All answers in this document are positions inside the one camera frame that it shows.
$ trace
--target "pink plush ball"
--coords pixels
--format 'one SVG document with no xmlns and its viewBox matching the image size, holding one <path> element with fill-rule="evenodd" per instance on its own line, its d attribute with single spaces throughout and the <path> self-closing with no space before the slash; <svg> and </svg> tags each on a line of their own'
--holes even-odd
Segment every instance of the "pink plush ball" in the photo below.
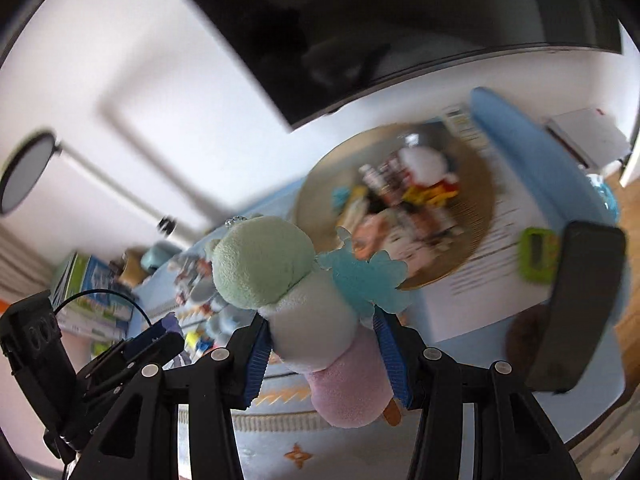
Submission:
<svg viewBox="0 0 640 480">
<path fill-rule="evenodd" d="M 359 326 L 350 348 L 325 370 L 306 375 L 311 402 L 336 428 L 372 423 L 394 396 L 372 330 Z"/>
</svg>

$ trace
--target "blue ribbed rubber pad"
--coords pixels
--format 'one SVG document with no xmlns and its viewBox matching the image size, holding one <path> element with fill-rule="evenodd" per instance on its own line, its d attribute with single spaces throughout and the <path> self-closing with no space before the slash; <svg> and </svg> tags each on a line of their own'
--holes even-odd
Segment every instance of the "blue ribbed rubber pad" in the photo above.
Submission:
<svg viewBox="0 0 640 480">
<path fill-rule="evenodd" d="M 252 400 L 260 393 L 260 387 L 262 386 L 262 380 L 264 379 L 264 373 L 267 369 L 267 363 L 269 356 L 271 355 L 271 332 L 269 331 L 268 323 L 265 323 L 258 337 L 255 340 L 254 348 L 251 352 L 251 357 L 246 366 L 246 383 L 244 387 L 244 402 L 249 406 Z"/>
<path fill-rule="evenodd" d="M 373 316 L 373 330 L 376 331 L 378 338 L 378 346 L 382 361 L 385 364 L 386 374 L 394 391 L 396 399 L 402 402 L 402 405 L 408 408 L 413 401 L 413 394 L 408 385 L 408 376 L 404 359 L 396 346 L 396 341 L 392 335 L 386 320 L 375 314 Z"/>
</svg>

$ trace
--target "round lamp head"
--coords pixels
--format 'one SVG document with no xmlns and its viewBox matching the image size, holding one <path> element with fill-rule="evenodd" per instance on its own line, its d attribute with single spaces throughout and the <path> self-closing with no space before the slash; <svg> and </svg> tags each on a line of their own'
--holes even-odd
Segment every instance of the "round lamp head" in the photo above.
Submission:
<svg viewBox="0 0 640 480">
<path fill-rule="evenodd" d="M 0 216 L 27 198 L 56 152 L 56 137 L 48 131 L 29 137 L 9 159 L 0 178 Z"/>
</svg>

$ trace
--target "green timer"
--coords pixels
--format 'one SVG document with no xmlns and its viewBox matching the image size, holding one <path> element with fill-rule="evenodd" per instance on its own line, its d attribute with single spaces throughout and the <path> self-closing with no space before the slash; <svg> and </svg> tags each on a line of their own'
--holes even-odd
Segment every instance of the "green timer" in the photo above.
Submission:
<svg viewBox="0 0 640 480">
<path fill-rule="evenodd" d="M 520 273 L 535 283 L 553 283 L 558 266 L 560 242 L 551 229 L 524 229 L 518 243 Z"/>
</svg>

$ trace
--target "wooden floor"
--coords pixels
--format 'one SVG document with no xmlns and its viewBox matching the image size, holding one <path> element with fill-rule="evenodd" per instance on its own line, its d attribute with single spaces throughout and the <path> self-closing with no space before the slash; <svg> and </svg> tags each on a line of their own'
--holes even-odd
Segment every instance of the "wooden floor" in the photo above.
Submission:
<svg viewBox="0 0 640 480">
<path fill-rule="evenodd" d="M 627 253 L 633 274 L 631 301 L 616 326 L 625 365 L 625 393 L 628 395 L 640 384 L 640 180 L 626 188 L 620 186 L 618 176 L 610 178 L 607 183 L 620 205 L 620 226 L 626 231 Z"/>
</svg>

